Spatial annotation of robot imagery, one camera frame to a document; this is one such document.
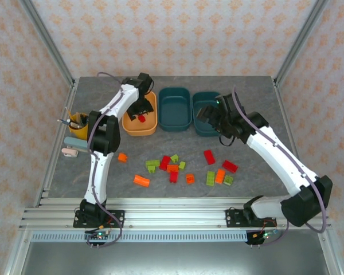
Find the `gray table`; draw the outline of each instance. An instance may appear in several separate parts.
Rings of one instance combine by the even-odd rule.
[[[290,148],[290,141],[280,111],[270,77],[153,77],[154,92],[165,87],[185,87],[191,94],[200,91],[229,93],[237,87],[241,103],[247,112],[258,111],[270,123],[279,139]],[[89,113],[104,107],[116,94],[119,84],[111,81],[111,86],[103,84],[96,77],[81,77],[76,91],[72,112]],[[179,197],[252,197],[256,195],[284,195],[286,190],[277,175],[248,146],[236,141],[231,147],[222,146],[217,137],[200,137],[193,123],[185,132],[165,132],[157,128],[151,136],[132,137],[121,129],[119,152],[128,155],[127,163],[111,162],[107,182],[107,197],[118,198],[179,198]],[[214,165],[208,166],[204,158],[205,150],[212,150],[216,158]],[[145,161],[162,159],[163,155],[178,154],[186,168],[178,175],[177,184],[169,183],[165,171],[157,169],[149,174]],[[206,185],[206,172],[217,171],[227,159],[237,164],[239,169],[231,186]],[[90,168],[90,156],[79,152],[77,158],[59,155],[49,197],[81,198],[84,196]],[[187,185],[186,174],[194,174],[195,184]],[[133,178],[141,175],[151,179],[149,188],[133,184]]]

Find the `green block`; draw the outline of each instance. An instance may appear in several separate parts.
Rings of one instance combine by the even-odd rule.
[[[186,162],[180,162],[178,168],[183,170],[183,169],[185,169],[185,166],[186,166]]]
[[[148,166],[159,166],[160,164],[161,162],[159,161],[159,159],[147,160],[145,162],[145,167],[148,168]]]
[[[154,173],[155,173],[155,166],[149,165],[149,166],[148,166],[148,172],[149,172],[150,174],[154,174]]]
[[[213,171],[208,171],[206,174],[206,185],[214,186],[214,179],[216,177],[216,173]]]
[[[173,163],[176,163],[178,161],[178,155],[173,155],[171,157],[171,160],[172,160]]]
[[[233,177],[231,176],[225,176],[223,183],[227,185],[231,185],[233,182]]]

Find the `wallpaper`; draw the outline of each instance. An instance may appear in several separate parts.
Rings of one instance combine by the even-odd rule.
[[[300,157],[334,183],[330,217],[344,257],[344,0],[330,0],[281,88]]]
[[[68,86],[17,0],[0,0],[0,274],[45,173]]]
[[[275,76],[315,0],[34,0],[73,77]]]

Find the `blue object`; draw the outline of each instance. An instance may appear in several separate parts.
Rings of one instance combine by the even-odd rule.
[[[185,88],[164,88],[158,96],[158,123],[167,132],[185,131],[192,122],[190,92]]]
[[[220,94],[217,92],[198,92],[193,95],[191,99],[191,104],[193,106],[193,114],[194,114],[194,125],[196,133],[199,136],[218,136],[219,133],[214,130],[214,128],[208,124],[201,122],[198,120],[197,114],[201,108],[206,107],[208,105],[212,105],[214,107],[217,106],[217,102],[215,100],[216,96]]]

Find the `pen holder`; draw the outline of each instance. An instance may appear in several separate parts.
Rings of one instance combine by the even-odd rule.
[[[81,113],[80,116],[86,116],[87,114],[86,113]],[[76,114],[75,115],[72,115],[70,117],[71,120],[73,121],[76,121]],[[75,129],[75,128],[72,128],[71,126],[68,126],[69,127],[69,131],[71,133],[73,133],[78,139],[83,139],[83,140],[87,140],[87,135],[88,135],[88,123],[86,126],[84,126],[83,128],[81,129]]]

